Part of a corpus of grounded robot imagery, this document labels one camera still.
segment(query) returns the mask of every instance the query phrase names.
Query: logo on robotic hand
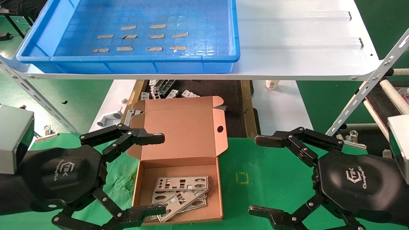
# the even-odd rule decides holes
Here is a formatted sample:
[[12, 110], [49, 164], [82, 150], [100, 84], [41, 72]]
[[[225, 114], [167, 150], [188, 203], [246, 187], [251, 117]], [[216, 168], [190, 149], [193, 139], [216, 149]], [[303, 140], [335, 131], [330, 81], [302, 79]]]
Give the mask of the logo on robotic hand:
[[63, 176], [68, 176], [69, 172], [72, 172], [74, 170], [75, 164], [72, 163], [71, 161], [62, 164], [64, 162], [64, 159], [60, 160], [58, 163], [55, 172], [54, 172], [54, 181], [58, 180], [59, 173], [63, 173]]
[[366, 189], [365, 172], [360, 166], [358, 166], [358, 170], [354, 170], [354, 168], [348, 168], [348, 170], [346, 171], [346, 178], [352, 181], [354, 184], [363, 180], [362, 188]]

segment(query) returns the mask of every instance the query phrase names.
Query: white shelf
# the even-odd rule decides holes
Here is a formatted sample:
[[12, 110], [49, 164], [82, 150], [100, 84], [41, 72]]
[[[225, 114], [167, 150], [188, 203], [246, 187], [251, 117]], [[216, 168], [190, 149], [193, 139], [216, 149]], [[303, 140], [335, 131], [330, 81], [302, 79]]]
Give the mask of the white shelf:
[[354, 0], [236, 2], [241, 57], [231, 74], [44, 74], [32, 65], [16, 70], [39, 79], [348, 80], [379, 66]]

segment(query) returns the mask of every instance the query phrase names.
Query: yellow tape mark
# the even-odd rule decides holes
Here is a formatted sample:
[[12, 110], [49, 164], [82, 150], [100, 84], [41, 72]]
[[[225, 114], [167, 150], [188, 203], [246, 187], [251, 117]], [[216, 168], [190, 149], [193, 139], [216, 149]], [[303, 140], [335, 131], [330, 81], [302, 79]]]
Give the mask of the yellow tape mark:
[[[246, 176], [246, 181], [238, 181], [238, 176], [239, 175], [245, 175]], [[245, 172], [239, 172], [236, 173], [236, 182], [240, 185], [248, 185], [249, 184], [249, 174]]]

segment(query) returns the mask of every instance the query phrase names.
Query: white bottle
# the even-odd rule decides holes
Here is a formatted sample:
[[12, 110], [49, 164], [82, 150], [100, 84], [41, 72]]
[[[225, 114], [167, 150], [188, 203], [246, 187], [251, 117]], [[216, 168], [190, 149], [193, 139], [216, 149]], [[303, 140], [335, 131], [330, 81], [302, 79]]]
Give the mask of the white bottle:
[[277, 85], [279, 84], [279, 81], [280, 80], [278, 80], [278, 81], [276, 81], [276, 80], [266, 80], [265, 81], [265, 87], [268, 90], [274, 90], [277, 87]]

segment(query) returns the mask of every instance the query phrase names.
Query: screw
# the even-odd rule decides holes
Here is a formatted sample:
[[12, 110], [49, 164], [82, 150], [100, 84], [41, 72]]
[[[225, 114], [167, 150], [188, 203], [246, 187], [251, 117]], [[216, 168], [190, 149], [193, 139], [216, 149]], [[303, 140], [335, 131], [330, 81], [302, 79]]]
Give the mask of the screw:
[[349, 135], [351, 135], [351, 137], [355, 138], [358, 136], [358, 132], [356, 130], [351, 130], [349, 131]]

